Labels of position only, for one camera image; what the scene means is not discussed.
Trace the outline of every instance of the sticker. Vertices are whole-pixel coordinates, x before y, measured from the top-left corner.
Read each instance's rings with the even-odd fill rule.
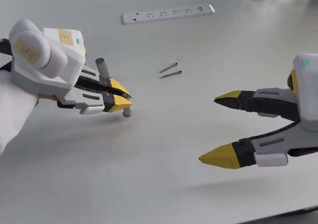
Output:
[[[309,66],[309,61],[307,59],[303,60],[303,65],[305,67]]]
[[[59,29],[59,39],[61,44],[74,46],[72,32],[69,30]]]
[[[40,52],[30,47],[23,39],[19,38],[13,45],[13,49],[30,64],[35,66],[40,58]]]

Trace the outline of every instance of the power strip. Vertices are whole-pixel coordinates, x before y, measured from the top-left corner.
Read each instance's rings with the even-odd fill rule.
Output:
[[[160,9],[155,11],[125,13],[122,15],[123,24],[135,24],[141,22],[177,19],[182,17],[213,14],[214,9],[210,4],[200,4],[196,6],[185,6],[170,9]]]

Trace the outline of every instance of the gray plastic part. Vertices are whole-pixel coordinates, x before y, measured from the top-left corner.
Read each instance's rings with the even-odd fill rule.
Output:
[[[100,75],[103,78],[109,78],[110,76],[109,76],[108,68],[106,66],[105,59],[99,58],[99,59],[96,59],[95,62],[96,62],[96,66],[98,68]]]
[[[83,67],[80,76],[99,82],[99,72],[86,65]],[[100,112],[105,108],[102,94],[76,87],[73,87],[66,96],[58,96],[58,99],[63,105],[75,105],[76,109],[80,109],[81,114],[85,114],[88,107],[98,107]]]
[[[297,98],[291,89],[265,88],[258,89],[253,97],[272,98],[297,103]]]
[[[76,109],[85,110],[87,107],[101,107],[104,109],[103,97],[101,94],[84,91],[73,87],[64,97],[58,97],[63,105],[75,105]]]
[[[257,154],[284,153],[290,149],[318,147],[318,132],[308,132],[301,123],[271,136],[252,140]]]

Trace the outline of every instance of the table surface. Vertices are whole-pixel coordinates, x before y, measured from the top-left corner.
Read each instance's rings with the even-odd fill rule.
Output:
[[[125,12],[209,2],[211,16],[120,21]],[[241,170],[198,160],[287,124],[213,99],[286,87],[293,58],[318,50],[314,0],[0,0],[0,8],[0,37],[21,17],[81,30],[86,63],[105,57],[134,96],[130,119],[41,101],[0,159],[2,224],[234,224],[318,203],[316,154]],[[158,79],[174,62],[183,74]]]

